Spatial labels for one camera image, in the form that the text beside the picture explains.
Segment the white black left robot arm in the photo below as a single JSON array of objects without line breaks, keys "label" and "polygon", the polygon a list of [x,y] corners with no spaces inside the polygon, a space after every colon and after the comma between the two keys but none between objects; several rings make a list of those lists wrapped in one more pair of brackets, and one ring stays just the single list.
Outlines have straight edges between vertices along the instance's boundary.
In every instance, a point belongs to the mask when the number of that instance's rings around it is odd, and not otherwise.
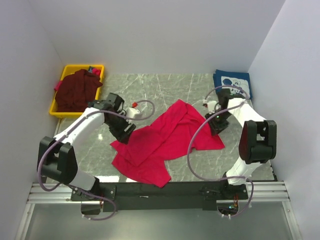
[{"label": "white black left robot arm", "polygon": [[55,137],[44,137],[39,144],[37,175],[48,177],[60,184],[82,190],[88,201],[94,201],[102,194],[100,180],[82,171],[76,159],[75,150],[82,141],[103,124],[120,143],[127,144],[136,125],[133,120],[142,117],[142,112],[132,107],[123,109],[124,99],[109,93],[105,100],[89,102],[82,115],[68,128]]}]

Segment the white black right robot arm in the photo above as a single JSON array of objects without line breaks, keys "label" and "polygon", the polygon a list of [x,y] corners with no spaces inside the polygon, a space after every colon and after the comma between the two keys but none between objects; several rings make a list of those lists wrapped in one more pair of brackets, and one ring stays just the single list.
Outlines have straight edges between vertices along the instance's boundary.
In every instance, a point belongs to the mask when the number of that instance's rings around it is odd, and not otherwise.
[{"label": "white black right robot arm", "polygon": [[277,152],[277,124],[259,115],[248,103],[245,94],[231,93],[229,88],[217,93],[218,100],[202,102],[207,108],[208,125],[211,135],[220,134],[229,126],[228,118],[234,116],[242,127],[238,144],[239,157],[234,165],[224,173],[219,193],[230,200],[239,193],[252,173],[261,165],[272,160]]}]

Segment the bright red t-shirt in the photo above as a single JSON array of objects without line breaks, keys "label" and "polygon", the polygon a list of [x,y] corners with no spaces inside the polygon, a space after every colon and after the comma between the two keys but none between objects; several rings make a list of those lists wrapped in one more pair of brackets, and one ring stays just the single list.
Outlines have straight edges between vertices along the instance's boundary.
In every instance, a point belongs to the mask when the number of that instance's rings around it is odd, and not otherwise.
[{"label": "bright red t-shirt", "polygon": [[128,144],[112,142],[117,152],[112,165],[127,178],[162,188],[171,180],[165,161],[187,154],[204,121],[192,105],[179,99],[151,125],[135,130]]}]

